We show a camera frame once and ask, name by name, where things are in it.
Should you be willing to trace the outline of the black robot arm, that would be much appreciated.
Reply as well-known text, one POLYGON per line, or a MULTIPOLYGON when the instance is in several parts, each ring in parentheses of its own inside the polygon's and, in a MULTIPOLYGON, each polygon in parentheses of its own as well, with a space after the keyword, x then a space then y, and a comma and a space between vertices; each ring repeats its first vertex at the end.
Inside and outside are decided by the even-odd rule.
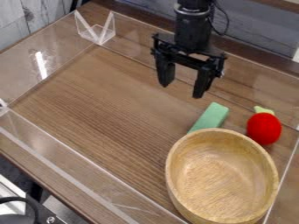
POLYGON ((173 5, 173 34, 157 32, 153 36, 153 55, 157 80, 165 88, 174 78, 174 65, 193 69, 197 78, 192 97, 198 99, 209 90, 214 78, 222 75, 225 53, 210 44, 216 0, 177 0, 173 5))

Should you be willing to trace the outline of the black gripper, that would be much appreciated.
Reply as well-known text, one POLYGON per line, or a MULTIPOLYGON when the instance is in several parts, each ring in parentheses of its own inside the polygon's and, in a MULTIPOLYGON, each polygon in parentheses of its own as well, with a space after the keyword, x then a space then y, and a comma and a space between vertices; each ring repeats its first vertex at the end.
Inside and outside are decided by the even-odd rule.
POLYGON ((157 32, 152 36, 157 80, 164 88, 172 83, 176 64, 197 70, 192 97, 198 99, 209 89, 213 76, 221 76, 226 59, 210 46, 213 5, 174 5, 173 11, 173 34, 157 32))

